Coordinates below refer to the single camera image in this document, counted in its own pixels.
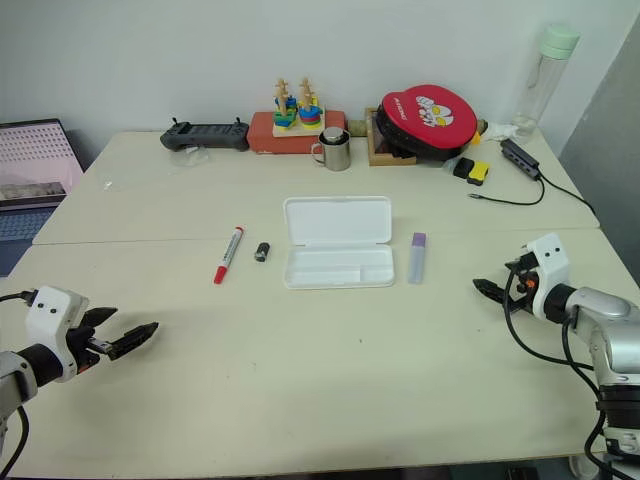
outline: cup handle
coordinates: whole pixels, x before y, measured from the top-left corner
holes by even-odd
[[[316,158],[317,153],[314,152],[314,150],[316,149],[316,147],[322,147],[321,143],[314,143],[313,145],[311,145],[311,158],[313,158],[316,162],[318,162],[320,165],[324,165],[325,161],[324,159],[318,160]]]

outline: laptop keyboard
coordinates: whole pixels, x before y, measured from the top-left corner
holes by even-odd
[[[31,240],[40,231],[53,212],[32,212],[0,215],[0,242]]]

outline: robotic arm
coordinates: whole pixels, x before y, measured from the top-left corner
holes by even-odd
[[[6,421],[22,404],[36,396],[39,387],[55,380],[67,382],[100,360],[116,360],[148,340],[158,323],[141,325],[113,342],[94,337],[95,328],[116,308],[87,310],[89,300],[55,287],[42,287],[9,298],[22,298],[30,309],[27,336],[33,345],[19,352],[0,352],[0,453]]]
[[[528,243],[525,254],[506,266],[518,279],[518,300],[484,279],[476,288],[503,305],[507,316],[524,309],[539,319],[569,323],[589,348],[597,382],[598,410],[610,454],[640,462],[640,310],[627,300],[583,287],[569,286],[569,261],[556,234]]]

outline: laptop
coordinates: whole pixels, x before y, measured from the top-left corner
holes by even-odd
[[[0,277],[9,275],[82,173],[58,119],[0,124]]]

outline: red marker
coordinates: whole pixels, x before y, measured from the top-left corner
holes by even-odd
[[[213,279],[213,283],[215,283],[216,285],[222,283],[222,279],[227,273],[227,270],[229,270],[229,264],[231,263],[231,259],[233,259],[233,254],[236,253],[236,248],[238,248],[238,244],[240,243],[240,239],[242,238],[243,233],[244,230],[242,229],[242,227],[236,227],[233,231],[233,235],[231,236],[231,241],[229,242],[227,251],[224,252],[222,262],[220,262],[220,265],[218,265],[216,276]]]

